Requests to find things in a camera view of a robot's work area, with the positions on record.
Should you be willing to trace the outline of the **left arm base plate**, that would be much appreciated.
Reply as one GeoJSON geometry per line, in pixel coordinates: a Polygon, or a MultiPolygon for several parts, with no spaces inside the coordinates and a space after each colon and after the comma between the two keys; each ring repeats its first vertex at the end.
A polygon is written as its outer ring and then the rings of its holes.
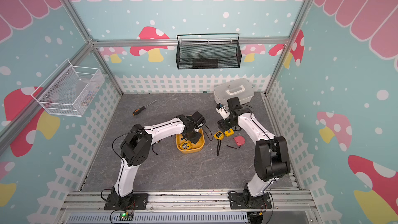
{"type": "Polygon", "coordinates": [[[116,192],[112,192],[106,200],[104,210],[145,210],[148,203],[148,194],[128,194],[120,197],[116,192]]]}

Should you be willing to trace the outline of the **yellow storage tray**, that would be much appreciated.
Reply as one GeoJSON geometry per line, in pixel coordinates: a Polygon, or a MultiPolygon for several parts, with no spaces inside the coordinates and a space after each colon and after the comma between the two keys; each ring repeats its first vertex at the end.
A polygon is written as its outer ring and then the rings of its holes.
{"type": "Polygon", "coordinates": [[[202,136],[200,137],[199,141],[196,144],[192,143],[189,140],[184,139],[182,134],[177,134],[175,136],[177,149],[184,154],[201,151],[205,145],[205,136],[203,133],[203,129],[200,129],[199,133],[202,136]]]}

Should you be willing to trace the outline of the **orange black screwdriver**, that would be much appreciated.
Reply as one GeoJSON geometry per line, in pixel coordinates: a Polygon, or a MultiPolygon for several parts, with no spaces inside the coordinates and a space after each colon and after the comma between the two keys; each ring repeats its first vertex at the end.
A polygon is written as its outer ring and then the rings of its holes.
{"type": "Polygon", "coordinates": [[[138,114],[140,114],[141,112],[143,112],[148,106],[150,106],[150,105],[152,105],[152,104],[154,104],[154,103],[156,103],[156,102],[157,102],[157,100],[154,100],[153,102],[149,103],[148,105],[144,105],[144,106],[142,106],[142,107],[136,109],[136,110],[132,113],[132,115],[133,115],[133,116],[137,116],[138,114]]]}

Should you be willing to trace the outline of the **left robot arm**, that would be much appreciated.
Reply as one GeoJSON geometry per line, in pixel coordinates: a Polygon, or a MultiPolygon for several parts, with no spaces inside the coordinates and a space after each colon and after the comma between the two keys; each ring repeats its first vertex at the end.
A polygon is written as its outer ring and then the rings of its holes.
{"type": "Polygon", "coordinates": [[[134,125],[130,132],[123,134],[120,146],[121,167],[117,181],[113,186],[116,199],[126,198],[133,193],[134,180],[140,165],[145,162],[152,150],[152,145],[167,137],[180,134],[182,138],[197,143],[202,134],[201,127],[205,118],[199,112],[193,115],[178,115],[177,117],[155,125],[134,125]]]}

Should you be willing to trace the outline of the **pink tape measure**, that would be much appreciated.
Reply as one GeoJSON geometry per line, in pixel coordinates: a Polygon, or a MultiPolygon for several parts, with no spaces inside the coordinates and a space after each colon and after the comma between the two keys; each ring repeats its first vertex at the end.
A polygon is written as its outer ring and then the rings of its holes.
{"type": "Polygon", "coordinates": [[[235,147],[232,146],[232,145],[226,145],[226,146],[229,147],[229,148],[233,148],[233,149],[240,149],[246,143],[245,138],[242,137],[242,136],[235,137],[234,138],[234,142],[236,144],[235,147]]]}

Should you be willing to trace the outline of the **white plastic lidded box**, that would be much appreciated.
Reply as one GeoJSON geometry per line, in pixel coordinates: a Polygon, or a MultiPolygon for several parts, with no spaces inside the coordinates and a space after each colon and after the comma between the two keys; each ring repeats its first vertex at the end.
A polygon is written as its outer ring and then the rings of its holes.
{"type": "Polygon", "coordinates": [[[240,103],[249,103],[255,92],[251,83],[245,78],[218,85],[214,89],[214,99],[217,104],[227,105],[230,98],[238,97],[240,103]]]}

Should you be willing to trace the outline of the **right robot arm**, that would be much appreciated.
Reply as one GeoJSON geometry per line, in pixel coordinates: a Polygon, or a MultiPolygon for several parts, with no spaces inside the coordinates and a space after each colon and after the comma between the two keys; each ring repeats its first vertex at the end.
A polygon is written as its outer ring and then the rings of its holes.
{"type": "Polygon", "coordinates": [[[220,108],[217,113],[222,117],[218,121],[220,129],[228,131],[233,127],[239,127],[254,142],[256,173],[247,183],[247,195],[252,198],[264,195],[271,183],[291,171],[286,139],[282,136],[275,136],[267,130],[250,109],[242,108],[229,112],[220,108]]]}

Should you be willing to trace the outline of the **green circuit board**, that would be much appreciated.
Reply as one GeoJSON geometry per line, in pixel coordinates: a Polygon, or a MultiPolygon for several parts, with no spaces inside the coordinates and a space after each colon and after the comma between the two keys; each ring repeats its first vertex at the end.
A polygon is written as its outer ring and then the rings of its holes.
{"type": "Polygon", "coordinates": [[[120,213],[118,220],[120,222],[130,222],[133,220],[134,214],[120,213]]]}

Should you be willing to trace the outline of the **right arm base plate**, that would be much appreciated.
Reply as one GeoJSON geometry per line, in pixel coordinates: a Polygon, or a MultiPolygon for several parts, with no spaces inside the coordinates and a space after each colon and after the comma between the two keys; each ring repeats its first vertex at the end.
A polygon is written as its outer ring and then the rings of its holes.
{"type": "Polygon", "coordinates": [[[228,199],[231,209],[271,209],[272,201],[268,194],[253,197],[247,191],[236,192],[229,191],[228,199]]]}

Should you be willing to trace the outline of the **black mesh wall basket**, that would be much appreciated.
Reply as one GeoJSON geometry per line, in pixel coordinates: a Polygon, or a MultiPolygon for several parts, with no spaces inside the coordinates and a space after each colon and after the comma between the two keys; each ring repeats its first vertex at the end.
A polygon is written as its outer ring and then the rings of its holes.
{"type": "Polygon", "coordinates": [[[177,68],[240,68],[242,52],[239,38],[238,33],[177,35],[177,68]]]}

